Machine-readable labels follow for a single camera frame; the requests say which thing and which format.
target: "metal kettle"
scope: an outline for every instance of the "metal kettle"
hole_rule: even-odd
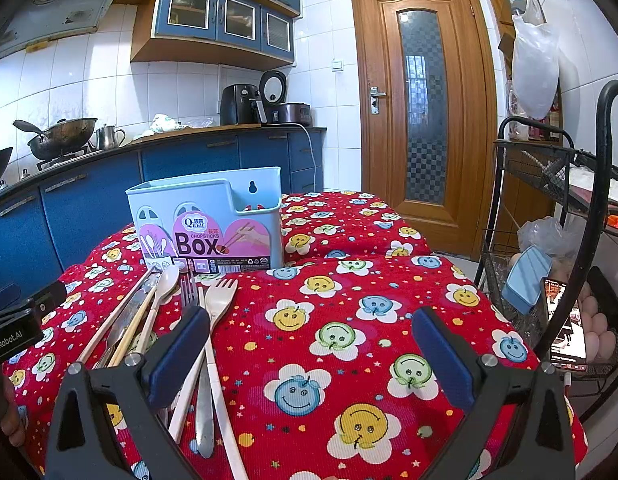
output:
[[[116,134],[122,132],[122,140],[118,142]],[[113,150],[117,148],[126,139],[126,133],[124,130],[115,126],[108,126],[105,124],[102,128],[96,130],[96,149],[97,150]]]

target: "barcode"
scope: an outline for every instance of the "barcode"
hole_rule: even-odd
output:
[[[242,272],[240,265],[218,265],[218,272]]]

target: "wooden door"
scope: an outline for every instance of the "wooden door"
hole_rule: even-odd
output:
[[[494,68],[478,0],[353,0],[363,188],[436,251],[478,256],[494,165]],[[376,99],[372,113],[370,89]]]

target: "wall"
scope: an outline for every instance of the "wall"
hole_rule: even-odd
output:
[[[600,90],[618,79],[618,37],[593,0],[540,0],[547,21],[560,31],[560,84],[564,129],[576,148],[595,152],[595,109]],[[614,163],[618,165],[618,99],[612,109]],[[603,235],[594,261],[618,294],[618,239]],[[579,476],[618,441],[618,390],[585,424],[590,453]]]
[[[93,34],[0,60],[0,150],[14,147],[3,177],[8,184],[24,168],[36,173],[39,162],[27,145],[33,135],[15,129],[15,119],[44,130],[63,118],[96,117],[96,128],[117,124],[128,142],[156,113],[182,123],[211,117],[218,124],[219,90],[260,81],[260,72],[216,64],[130,63],[134,20],[135,6],[111,6]]]
[[[499,95],[504,115],[504,74],[497,51],[494,10],[480,0],[490,34]],[[303,17],[295,24],[296,66],[289,72],[289,101],[311,103],[315,126],[326,126],[324,185],[328,189],[361,187],[358,59],[351,0],[303,0]],[[342,59],[343,72],[331,71]]]

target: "blue plastic container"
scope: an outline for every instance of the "blue plastic container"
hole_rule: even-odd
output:
[[[542,279],[549,275],[552,260],[536,246],[529,246],[519,257],[502,287],[502,297],[521,314],[538,302]]]
[[[280,168],[163,178],[126,194],[148,267],[214,273],[283,266]]]

